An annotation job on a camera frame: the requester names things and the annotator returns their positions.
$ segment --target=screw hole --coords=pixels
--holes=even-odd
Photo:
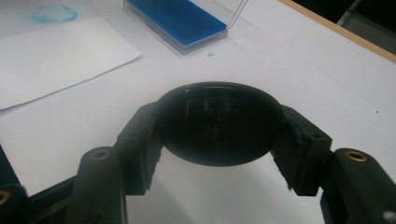
[[[6,203],[11,196],[9,191],[0,190],[0,204]]]
[[[346,155],[353,161],[367,161],[367,157],[358,151],[348,151]]]
[[[110,152],[108,150],[99,150],[93,152],[93,154],[91,155],[91,159],[93,159],[94,161],[100,161],[107,158],[109,155]]]

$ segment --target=white table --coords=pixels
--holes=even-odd
[[[0,143],[29,195],[76,174],[141,105],[175,87],[231,81],[264,90],[332,139],[374,156],[396,180],[396,64],[276,0],[250,0],[228,37],[179,56],[122,11],[91,0],[142,56],[64,91],[0,111]],[[131,223],[323,223],[316,198],[288,191],[272,157],[212,168],[166,149],[151,190],[128,197]]]

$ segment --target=blue stain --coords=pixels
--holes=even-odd
[[[67,22],[73,21],[77,17],[77,12],[66,6],[45,5],[35,11],[34,17],[41,22]]]
[[[213,50],[210,50],[208,53],[207,53],[207,56],[209,56],[209,57],[212,57],[212,56],[215,56],[215,52],[213,51]]]

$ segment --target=white paper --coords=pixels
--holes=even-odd
[[[139,55],[101,18],[0,39],[0,109],[76,85]]]

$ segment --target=transparent plastic case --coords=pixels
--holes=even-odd
[[[181,54],[227,36],[247,0],[124,0],[125,9]]]

